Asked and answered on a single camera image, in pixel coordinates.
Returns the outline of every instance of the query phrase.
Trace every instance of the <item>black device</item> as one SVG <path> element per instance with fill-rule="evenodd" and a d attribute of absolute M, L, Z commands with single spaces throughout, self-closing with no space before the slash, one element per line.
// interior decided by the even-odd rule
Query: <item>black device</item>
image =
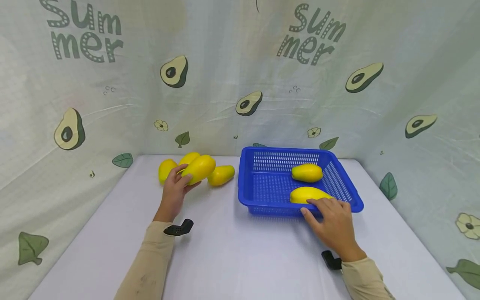
<path fill-rule="evenodd" d="M 185 219 L 183 220 L 183 223 L 180 226 L 178 225 L 168 226 L 167 228 L 165 228 L 163 233 L 168 235 L 173 235 L 175 237 L 179 237 L 181 235 L 189 233 L 192 227 L 193 227 L 193 221 L 190 219 Z"/>
<path fill-rule="evenodd" d="M 323 251 L 322 258 L 324 259 L 325 264 L 330 270 L 342 269 L 342 260 L 340 259 L 340 257 L 334 258 L 330 250 Z"/>

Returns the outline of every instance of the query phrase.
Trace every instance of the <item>avocado half illustration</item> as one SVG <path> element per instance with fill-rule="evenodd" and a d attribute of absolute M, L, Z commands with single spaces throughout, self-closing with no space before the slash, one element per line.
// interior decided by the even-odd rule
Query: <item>avocado half illustration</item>
<path fill-rule="evenodd" d="M 63 114 L 53 139 L 58 147 L 63 150 L 73 150 L 85 141 L 85 130 L 82 125 L 82 117 L 74 108 L 69 108 Z"/>
<path fill-rule="evenodd" d="M 380 75 L 384 69 L 381 62 L 373 63 L 365 68 L 361 68 L 353 72 L 347 80 L 345 89 L 350 93 L 358 93 L 363 91 L 372 81 Z"/>
<path fill-rule="evenodd" d="M 187 58 L 184 55 L 177 56 L 162 66 L 160 69 L 160 77 L 166 85 L 179 88 L 182 87 L 187 80 L 187 71 Z"/>
<path fill-rule="evenodd" d="M 237 102 L 235 110 L 241 116 L 251 116 L 262 101 L 263 94 L 261 91 L 256 91 L 243 97 Z"/>
<path fill-rule="evenodd" d="M 410 119 L 405 127 L 405 137 L 411 139 L 429 129 L 437 121 L 437 115 L 418 115 Z"/>

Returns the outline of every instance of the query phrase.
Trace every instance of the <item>basket rim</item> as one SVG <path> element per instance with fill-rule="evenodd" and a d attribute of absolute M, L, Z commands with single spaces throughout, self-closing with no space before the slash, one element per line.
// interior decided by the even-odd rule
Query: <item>basket rim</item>
<path fill-rule="evenodd" d="M 355 198 L 355 205 L 351 205 L 351 211 L 352 213 L 359 213 L 364 209 L 364 203 L 363 200 L 360 198 L 357 189 L 355 188 L 355 185 L 353 184 L 352 180 L 350 179 L 350 176 L 348 176 L 347 172 L 343 168 L 343 165 L 340 163 L 338 158 L 333 154 L 332 152 L 328 150 L 321 150 L 321 149 L 309 149 L 309 148 L 279 148 L 279 147 L 252 147 L 248 146 L 242 149 L 241 156 L 240 156 L 240 165 L 239 165 L 239 176 L 238 176 L 238 183 L 237 187 L 239 188 L 238 190 L 238 199 L 240 203 L 243 205 L 251 208 L 286 208 L 286 209 L 298 209 L 300 210 L 302 207 L 306 207 L 309 210 L 312 211 L 318 211 L 318 208 L 315 205 L 312 204 L 297 204 L 297 203 L 279 203 L 279 202 L 271 202 L 271 201 L 265 201 L 259 203 L 258 201 L 252 201 L 252 200 L 246 200 L 243 194 L 243 185 L 244 185 L 244 166 L 245 166 L 245 159 L 246 159 L 246 153 L 247 151 L 251 150 L 259 150 L 259 149 L 268 149 L 268 151 L 282 151 L 282 152 L 291 152 L 291 153 L 311 153 L 311 154 L 317 154 L 317 153 L 324 153 L 329 155 L 332 158 L 332 162 L 336 167 L 337 172 L 339 172 L 340 177 L 344 179 L 344 184 L 348 186 L 349 193 L 351 194 L 352 198 Z"/>

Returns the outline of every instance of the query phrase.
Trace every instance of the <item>fabric backdrop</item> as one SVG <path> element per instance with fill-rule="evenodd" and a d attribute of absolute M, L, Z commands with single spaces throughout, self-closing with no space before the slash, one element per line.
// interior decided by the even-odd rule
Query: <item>fabric backdrop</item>
<path fill-rule="evenodd" d="M 1 298 L 28 298 L 138 154 L 256 145 L 360 161 L 478 299 L 478 28 L 475 0 L 4 1 Z"/>

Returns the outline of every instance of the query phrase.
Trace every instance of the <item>finger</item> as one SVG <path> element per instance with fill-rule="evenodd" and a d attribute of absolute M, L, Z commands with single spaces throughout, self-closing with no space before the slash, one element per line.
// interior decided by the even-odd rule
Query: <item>finger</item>
<path fill-rule="evenodd" d="M 185 169 L 187 166 L 188 166 L 187 164 L 183 164 L 183 165 L 176 166 L 175 168 L 170 170 L 170 173 L 167 176 L 167 180 L 174 180 L 177 173 Z"/>
<path fill-rule="evenodd" d="M 339 204 L 336 203 L 335 198 L 323 198 L 323 200 L 325 202 L 325 205 L 328 206 L 328 208 L 330 208 L 332 212 L 338 212 L 340 210 L 341 207 Z"/>
<path fill-rule="evenodd" d="M 339 200 L 335 199 L 335 198 L 330 198 L 328 199 L 328 201 L 330 201 L 330 203 L 332 204 L 332 208 L 336 211 L 336 212 L 340 212 L 340 211 L 343 211 L 343 208 L 342 206 L 340 205 L 340 202 Z"/>
<path fill-rule="evenodd" d="M 184 191 L 185 193 L 188 193 L 190 192 L 194 187 L 197 187 L 200 185 L 200 183 L 202 183 L 201 181 L 197 182 L 196 184 L 193 184 L 193 185 L 187 185 L 185 188 L 184 188 Z"/>
<path fill-rule="evenodd" d="M 180 180 L 175 183 L 175 186 L 178 186 L 179 188 L 184 188 L 185 186 L 187 186 L 187 183 L 192 180 L 193 178 L 193 175 L 192 174 L 187 174 L 185 176 L 182 176 L 182 178 L 180 178 Z"/>
<path fill-rule="evenodd" d="M 332 210 L 325 204 L 325 198 L 314 200 L 314 199 L 309 199 L 307 200 L 308 203 L 315 205 L 320 213 L 325 217 L 326 215 L 329 215 L 332 213 Z"/>
<path fill-rule="evenodd" d="M 338 204 L 343 208 L 343 210 L 347 213 L 352 213 L 352 208 L 350 206 L 350 203 L 338 200 Z"/>
<path fill-rule="evenodd" d="M 306 208 L 306 207 L 302 207 L 300 209 L 301 211 L 301 214 L 303 215 L 303 217 L 305 218 L 305 221 L 307 221 L 308 225 L 310 225 L 310 227 L 314 230 L 314 231 L 318 231 L 318 230 L 321 230 L 321 224 L 318 223 L 317 219 L 315 219 L 315 217 L 312 215 L 312 213 Z"/>

